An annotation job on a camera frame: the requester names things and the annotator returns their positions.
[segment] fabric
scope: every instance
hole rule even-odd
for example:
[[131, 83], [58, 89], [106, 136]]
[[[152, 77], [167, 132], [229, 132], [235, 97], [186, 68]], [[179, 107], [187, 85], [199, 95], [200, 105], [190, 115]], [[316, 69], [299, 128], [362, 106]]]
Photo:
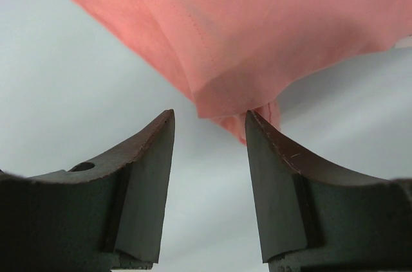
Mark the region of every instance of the fabric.
[[74, 0], [245, 142], [293, 81], [412, 34], [410, 0]]

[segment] pink cloth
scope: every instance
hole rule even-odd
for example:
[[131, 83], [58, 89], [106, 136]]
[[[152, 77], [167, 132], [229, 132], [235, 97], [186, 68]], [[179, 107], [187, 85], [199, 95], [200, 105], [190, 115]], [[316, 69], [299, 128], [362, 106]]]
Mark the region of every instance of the pink cloth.
[[412, 0], [74, 0], [245, 142], [291, 82], [412, 34]]

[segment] gray background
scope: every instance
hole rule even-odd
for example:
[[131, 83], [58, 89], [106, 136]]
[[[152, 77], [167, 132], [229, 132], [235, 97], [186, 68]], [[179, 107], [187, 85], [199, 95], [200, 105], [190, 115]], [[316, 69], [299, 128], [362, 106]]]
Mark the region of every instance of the gray background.
[[[154, 271], [268, 271], [245, 147], [70, 0], [0, 0], [0, 168], [69, 169], [176, 111], [160, 264]], [[280, 97], [283, 131], [380, 177], [412, 176], [412, 51], [351, 59]]]

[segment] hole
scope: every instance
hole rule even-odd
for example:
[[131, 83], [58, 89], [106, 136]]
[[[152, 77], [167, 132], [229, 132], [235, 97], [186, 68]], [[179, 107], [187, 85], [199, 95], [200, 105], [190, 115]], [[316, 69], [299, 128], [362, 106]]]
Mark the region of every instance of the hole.
[[77, 166], [74, 166], [70, 172], [78, 172], [78, 171], [86, 171], [89, 169], [95, 168], [95, 164], [89, 163], [89, 162], [84, 162], [80, 163]]

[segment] screw hole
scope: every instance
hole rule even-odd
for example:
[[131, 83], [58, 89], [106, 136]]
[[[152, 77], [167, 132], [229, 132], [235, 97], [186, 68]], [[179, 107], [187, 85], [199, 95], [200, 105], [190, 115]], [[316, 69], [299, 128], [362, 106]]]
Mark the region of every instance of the screw hole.
[[80, 163], [77, 166], [74, 166], [70, 172], [78, 172], [78, 171], [86, 171], [89, 169], [95, 168], [95, 164], [89, 163], [89, 162], [84, 162]]

